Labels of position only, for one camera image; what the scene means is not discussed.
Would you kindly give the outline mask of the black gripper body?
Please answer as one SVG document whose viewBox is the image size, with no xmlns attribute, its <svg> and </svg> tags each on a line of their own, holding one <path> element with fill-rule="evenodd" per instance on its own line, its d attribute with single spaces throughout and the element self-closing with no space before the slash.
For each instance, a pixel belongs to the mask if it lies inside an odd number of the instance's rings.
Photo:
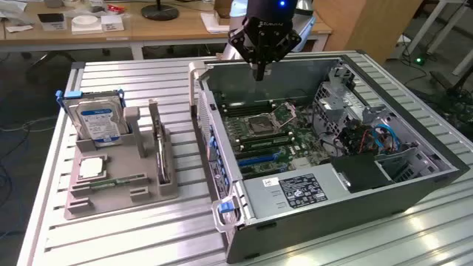
<svg viewBox="0 0 473 266">
<path fill-rule="evenodd" d="M 255 47 L 258 62 L 261 32 L 286 32 L 293 29 L 295 4 L 297 1 L 247 1 L 242 26 Z"/>
</svg>

